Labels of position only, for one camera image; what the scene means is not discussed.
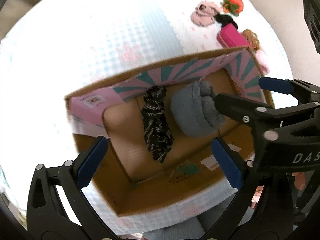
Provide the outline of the person's right hand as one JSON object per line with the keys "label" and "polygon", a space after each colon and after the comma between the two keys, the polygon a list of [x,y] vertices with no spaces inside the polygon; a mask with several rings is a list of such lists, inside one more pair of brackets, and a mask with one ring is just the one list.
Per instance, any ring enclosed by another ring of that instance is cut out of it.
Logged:
{"label": "person's right hand", "polygon": [[[302,191],[306,187],[306,175],[305,172],[294,172],[292,176],[295,178],[295,188],[299,191]],[[263,191],[263,186],[259,186],[256,188],[255,194],[253,195],[253,198],[251,200],[251,208],[255,209],[255,206],[259,202],[260,196]]]}

